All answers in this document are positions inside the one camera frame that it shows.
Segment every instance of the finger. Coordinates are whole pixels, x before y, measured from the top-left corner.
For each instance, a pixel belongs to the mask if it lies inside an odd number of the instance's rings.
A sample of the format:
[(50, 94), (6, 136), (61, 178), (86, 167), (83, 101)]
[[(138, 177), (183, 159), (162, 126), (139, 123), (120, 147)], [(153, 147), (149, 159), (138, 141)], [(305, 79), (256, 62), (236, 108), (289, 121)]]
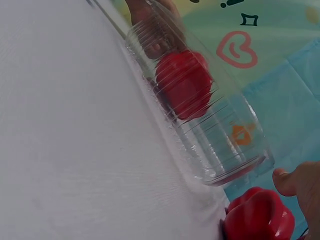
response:
[(272, 179), (278, 192), (286, 197), (292, 197), (297, 194), (296, 178), (292, 173), (286, 172), (282, 168), (273, 171)]

